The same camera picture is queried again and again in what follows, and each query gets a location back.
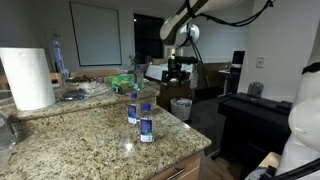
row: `bottle label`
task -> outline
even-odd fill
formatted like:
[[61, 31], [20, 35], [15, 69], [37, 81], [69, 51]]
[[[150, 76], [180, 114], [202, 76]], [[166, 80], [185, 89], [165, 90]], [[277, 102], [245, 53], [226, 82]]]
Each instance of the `bottle label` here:
[[140, 133], [142, 142], [152, 142], [153, 132], [152, 132], [152, 121], [141, 119], [140, 120]]
[[133, 105], [128, 105], [128, 121], [131, 124], [137, 123], [137, 108]]

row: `whiteboard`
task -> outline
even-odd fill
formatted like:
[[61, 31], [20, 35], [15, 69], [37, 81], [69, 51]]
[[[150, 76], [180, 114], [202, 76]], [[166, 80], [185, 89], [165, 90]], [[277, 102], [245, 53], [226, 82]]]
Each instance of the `whiteboard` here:
[[70, 2], [80, 66], [121, 64], [118, 11]]

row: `clear bottle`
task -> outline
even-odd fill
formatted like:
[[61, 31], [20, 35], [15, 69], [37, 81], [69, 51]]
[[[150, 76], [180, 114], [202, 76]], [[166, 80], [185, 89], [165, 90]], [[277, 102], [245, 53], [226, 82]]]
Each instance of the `clear bottle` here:
[[141, 65], [136, 65], [134, 71], [134, 89], [141, 91], [144, 88], [144, 75]]
[[143, 111], [140, 117], [140, 140], [151, 143], [154, 141], [154, 122], [152, 120], [151, 105], [146, 103], [142, 109]]
[[138, 111], [140, 110], [139, 106], [140, 103], [137, 100], [137, 93], [131, 93], [131, 100], [128, 104], [128, 122], [132, 125], [137, 124], [137, 119], [139, 118]]

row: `monitor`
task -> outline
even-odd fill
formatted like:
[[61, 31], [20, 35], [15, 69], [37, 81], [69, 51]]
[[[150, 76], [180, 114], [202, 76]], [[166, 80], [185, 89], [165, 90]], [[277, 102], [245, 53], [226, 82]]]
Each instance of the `monitor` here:
[[233, 52], [233, 59], [232, 59], [232, 66], [241, 68], [244, 58], [244, 51], [234, 51]]

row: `paper towel roll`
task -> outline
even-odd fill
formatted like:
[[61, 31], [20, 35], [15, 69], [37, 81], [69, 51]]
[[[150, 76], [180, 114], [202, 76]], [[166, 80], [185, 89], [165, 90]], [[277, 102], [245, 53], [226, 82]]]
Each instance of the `paper towel roll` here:
[[35, 110], [55, 103], [43, 49], [0, 48], [0, 58], [19, 110]]

